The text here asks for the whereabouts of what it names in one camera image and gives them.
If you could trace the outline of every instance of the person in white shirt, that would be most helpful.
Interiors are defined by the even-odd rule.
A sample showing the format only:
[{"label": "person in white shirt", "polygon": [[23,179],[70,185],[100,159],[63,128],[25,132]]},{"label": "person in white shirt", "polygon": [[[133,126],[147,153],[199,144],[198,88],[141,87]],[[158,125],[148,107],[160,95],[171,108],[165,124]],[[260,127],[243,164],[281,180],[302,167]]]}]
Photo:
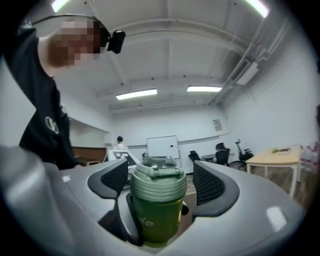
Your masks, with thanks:
[{"label": "person in white shirt", "polygon": [[113,150],[128,150],[128,147],[123,144],[124,138],[119,136],[116,140],[118,143],[112,148]]}]

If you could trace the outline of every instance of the ceiling light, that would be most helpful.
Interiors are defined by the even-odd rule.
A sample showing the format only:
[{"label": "ceiling light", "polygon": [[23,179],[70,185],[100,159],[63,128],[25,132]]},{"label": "ceiling light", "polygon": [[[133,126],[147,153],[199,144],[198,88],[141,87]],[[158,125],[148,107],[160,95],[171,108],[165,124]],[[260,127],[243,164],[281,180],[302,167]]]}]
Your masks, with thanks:
[{"label": "ceiling light", "polygon": [[189,86],[186,90],[187,92],[220,92],[222,87],[213,87],[213,86]]},{"label": "ceiling light", "polygon": [[61,8],[62,6],[64,6],[66,4],[66,2],[68,2],[69,0],[55,0],[51,6],[52,6],[52,9],[54,10],[55,13],[57,13]]},{"label": "ceiling light", "polygon": [[245,0],[248,2],[262,17],[267,17],[269,9],[259,0]]},{"label": "ceiling light", "polygon": [[155,95],[157,93],[158,93],[157,89],[141,90],[136,92],[120,94],[120,95],[117,95],[116,98],[120,101],[120,100],[135,98],[135,97]]}]

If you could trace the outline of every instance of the black t-shirt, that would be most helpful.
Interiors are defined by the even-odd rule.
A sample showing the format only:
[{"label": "black t-shirt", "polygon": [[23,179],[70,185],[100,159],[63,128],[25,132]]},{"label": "black t-shirt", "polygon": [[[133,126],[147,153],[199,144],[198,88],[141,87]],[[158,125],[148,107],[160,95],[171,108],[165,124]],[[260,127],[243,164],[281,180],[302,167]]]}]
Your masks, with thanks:
[{"label": "black t-shirt", "polygon": [[60,105],[60,92],[52,77],[43,70],[38,56],[35,31],[17,37],[16,47],[5,55],[16,82],[36,108],[26,127],[20,147],[36,153],[44,162],[60,170],[79,164],[72,151],[68,116]]}]

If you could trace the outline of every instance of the person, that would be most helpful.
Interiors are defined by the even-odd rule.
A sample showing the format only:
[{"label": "person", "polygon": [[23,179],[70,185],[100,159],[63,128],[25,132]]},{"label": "person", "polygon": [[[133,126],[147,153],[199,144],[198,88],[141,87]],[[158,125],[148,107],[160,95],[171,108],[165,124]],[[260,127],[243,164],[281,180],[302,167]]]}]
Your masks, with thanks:
[{"label": "person", "polygon": [[116,141],[117,144],[112,148],[113,150],[128,150],[128,147],[123,144],[124,138],[119,136]]},{"label": "person", "polygon": [[93,20],[63,22],[56,32],[45,37],[37,37],[36,29],[27,25],[4,55],[17,84],[36,108],[19,146],[34,152],[43,162],[57,165],[59,170],[80,167],[54,76],[63,68],[93,59],[107,35]]}]

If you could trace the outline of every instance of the green water bottle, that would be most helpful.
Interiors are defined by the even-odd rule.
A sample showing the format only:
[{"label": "green water bottle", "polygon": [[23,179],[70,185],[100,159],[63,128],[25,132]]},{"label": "green water bottle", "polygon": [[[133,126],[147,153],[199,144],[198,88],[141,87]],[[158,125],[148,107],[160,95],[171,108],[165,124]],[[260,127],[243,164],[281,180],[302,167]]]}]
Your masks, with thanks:
[{"label": "green water bottle", "polygon": [[179,228],[187,192],[185,172],[169,156],[147,156],[131,176],[130,191],[144,244],[155,248],[165,246]]}]

